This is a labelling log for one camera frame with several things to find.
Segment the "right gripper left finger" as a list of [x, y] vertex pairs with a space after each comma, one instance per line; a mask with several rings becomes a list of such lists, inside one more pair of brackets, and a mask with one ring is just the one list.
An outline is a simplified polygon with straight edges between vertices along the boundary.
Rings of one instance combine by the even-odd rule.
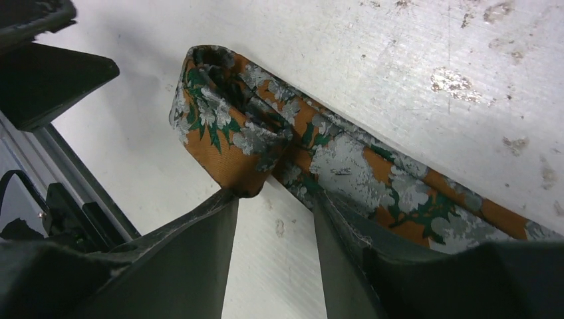
[[222, 189], [107, 253], [1, 244], [2, 318], [220, 318], [239, 200]]

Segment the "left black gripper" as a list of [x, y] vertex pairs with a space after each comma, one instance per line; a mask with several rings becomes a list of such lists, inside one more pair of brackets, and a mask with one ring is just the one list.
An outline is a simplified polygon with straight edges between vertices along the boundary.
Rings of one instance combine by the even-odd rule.
[[[69, 0], [1, 2], [1, 48], [76, 23]], [[30, 43], [1, 55], [1, 112], [24, 132], [50, 124], [120, 74], [110, 58]]]

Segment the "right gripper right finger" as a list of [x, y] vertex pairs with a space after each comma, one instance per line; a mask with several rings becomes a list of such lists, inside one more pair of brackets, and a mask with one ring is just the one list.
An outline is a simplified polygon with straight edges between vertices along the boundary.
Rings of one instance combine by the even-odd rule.
[[329, 318], [562, 318], [563, 244], [488, 242], [449, 255], [314, 198]]

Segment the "orange floral necktie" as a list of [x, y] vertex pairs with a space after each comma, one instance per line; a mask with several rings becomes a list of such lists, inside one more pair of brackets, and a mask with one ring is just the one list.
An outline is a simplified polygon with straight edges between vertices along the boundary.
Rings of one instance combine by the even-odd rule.
[[274, 177], [312, 209], [322, 191], [427, 249], [487, 241], [562, 241], [380, 142], [244, 56], [198, 45], [185, 57], [169, 122], [220, 187], [256, 196]]

